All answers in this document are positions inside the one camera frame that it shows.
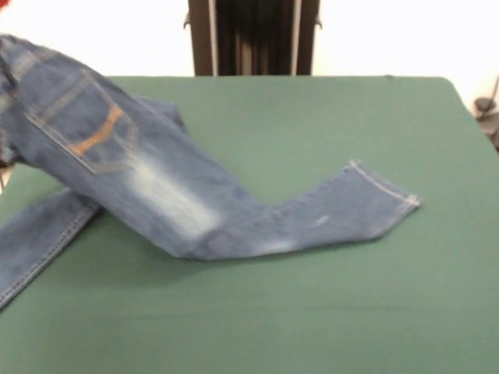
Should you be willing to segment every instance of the back pocket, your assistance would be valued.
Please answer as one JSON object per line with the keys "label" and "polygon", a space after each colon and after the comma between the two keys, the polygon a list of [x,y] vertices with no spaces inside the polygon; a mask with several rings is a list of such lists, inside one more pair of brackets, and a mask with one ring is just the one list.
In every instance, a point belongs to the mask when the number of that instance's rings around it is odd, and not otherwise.
{"label": "back pocket", "polygon": [[57,84],[27,117],[94,174],[130,165],[137,127],[85,69]]}

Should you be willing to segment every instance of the blue jeans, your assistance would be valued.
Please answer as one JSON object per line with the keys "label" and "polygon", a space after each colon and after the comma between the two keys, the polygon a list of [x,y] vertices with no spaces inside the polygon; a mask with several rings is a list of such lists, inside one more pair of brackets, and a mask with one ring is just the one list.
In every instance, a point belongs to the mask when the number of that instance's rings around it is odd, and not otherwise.
{"label": "blue jeans", "polygon": [[[304,196],[265,206],[187,136],[171,108],[131,96],[28,41],[0,37],[0,56],[0,119],[10,157],[69,188],[2,228],[0,240],[14,243],[12,252],[46,251],[67,222],[75,220],[74,234],[99,206],[172,256],[233,259],[379,238],[419,205],[416,196],[351,161]],[[16,235],[48,216],[43,249]],[[26,269],[32,260],[21,263]],[[2,292],[21,276],[14,272],[3,282],[0,266]]]}

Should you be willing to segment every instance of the white wall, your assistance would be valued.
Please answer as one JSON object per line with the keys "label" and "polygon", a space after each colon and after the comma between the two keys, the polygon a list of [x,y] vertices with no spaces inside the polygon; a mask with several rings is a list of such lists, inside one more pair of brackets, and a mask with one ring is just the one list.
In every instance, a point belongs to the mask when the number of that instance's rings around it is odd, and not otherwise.
{"label": "white wall", "polygon": [[[191,76],[187,0],[11,0],[0,31],[104,74]],[[499,0],[322,0],[315,75],[445,76],[468,108],[499,74]]]}
{"label": "white wall", "polygon": [[78,58],[109,75],[191,76],[187,0],[11,0],[0,31]]}
{"label": "white wall", "polygon": [[471,109],[499,74],[498,0],[322,0],[321,18],[315,75],[444,76]]}

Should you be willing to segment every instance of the jeans hem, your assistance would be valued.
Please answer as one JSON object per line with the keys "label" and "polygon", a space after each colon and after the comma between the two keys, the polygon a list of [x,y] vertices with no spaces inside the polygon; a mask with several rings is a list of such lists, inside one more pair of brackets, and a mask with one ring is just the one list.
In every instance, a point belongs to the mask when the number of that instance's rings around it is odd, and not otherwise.
{"label": "jeans hem", "polygon": [[380,191],[400,200],[407,207],[418,207],[421,205],[420,196],[414,195],[393,185],[387,179],[377,175],[368,168],[362,161],[353,160],[348,163],[347,168],[351,168],[361,175],[367,182],[379,189]]}

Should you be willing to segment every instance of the green table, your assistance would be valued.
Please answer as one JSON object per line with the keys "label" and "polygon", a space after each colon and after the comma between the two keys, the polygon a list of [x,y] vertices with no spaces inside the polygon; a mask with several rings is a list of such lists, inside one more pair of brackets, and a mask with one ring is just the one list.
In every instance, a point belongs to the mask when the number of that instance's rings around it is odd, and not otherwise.
{"label": "green table", "polygon": [[[219,263],[104,214],[0,314],[1,373],[499,372],[499,165],[449,82],[117,81],[177,102],[265,202],[359,158],[424,206],[379,242]],[[0,223],[57,188],[18,168]]]}

